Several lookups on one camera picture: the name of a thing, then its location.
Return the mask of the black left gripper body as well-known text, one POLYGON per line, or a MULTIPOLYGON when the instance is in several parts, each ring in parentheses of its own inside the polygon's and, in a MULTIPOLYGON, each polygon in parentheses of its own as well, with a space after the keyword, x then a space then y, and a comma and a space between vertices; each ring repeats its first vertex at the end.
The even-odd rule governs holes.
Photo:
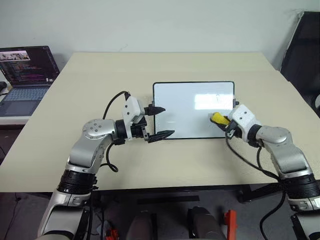
POLYGON ((141 114, 139 116, 135 116, 130 127, 132 138, 142 138, 147 142, 149 140, 149 133, 147 133, 146 127, 147 121, 145 115, 141 114))

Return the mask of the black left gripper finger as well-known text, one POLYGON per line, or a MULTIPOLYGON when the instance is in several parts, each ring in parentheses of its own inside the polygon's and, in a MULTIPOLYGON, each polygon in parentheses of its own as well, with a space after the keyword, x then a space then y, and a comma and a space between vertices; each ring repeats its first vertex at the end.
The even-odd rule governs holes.
POLYGON ((163 130, 153 135, 148 134, 147 142, 154 143, 154 142, 162 141, 167 137, 171 136, 174 132, 175 132, 174 130, 163 130))
POLYGON ((148 107, 144 108, 144 115, 145 116, 155 116, 157 114, 164 112, 165 110, 166 109, 163 107, 148 105, 148 107))

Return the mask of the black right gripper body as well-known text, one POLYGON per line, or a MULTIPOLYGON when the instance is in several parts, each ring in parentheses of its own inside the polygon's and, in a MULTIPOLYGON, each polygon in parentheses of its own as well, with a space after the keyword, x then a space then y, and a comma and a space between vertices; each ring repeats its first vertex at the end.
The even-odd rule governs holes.
POLYGON ((226 127, 225 127, 226 137, 228 139, 232 139, 233 137, 241 138, 242 137, 242 130, 240 129, 239 125, 232 120, 226 127))

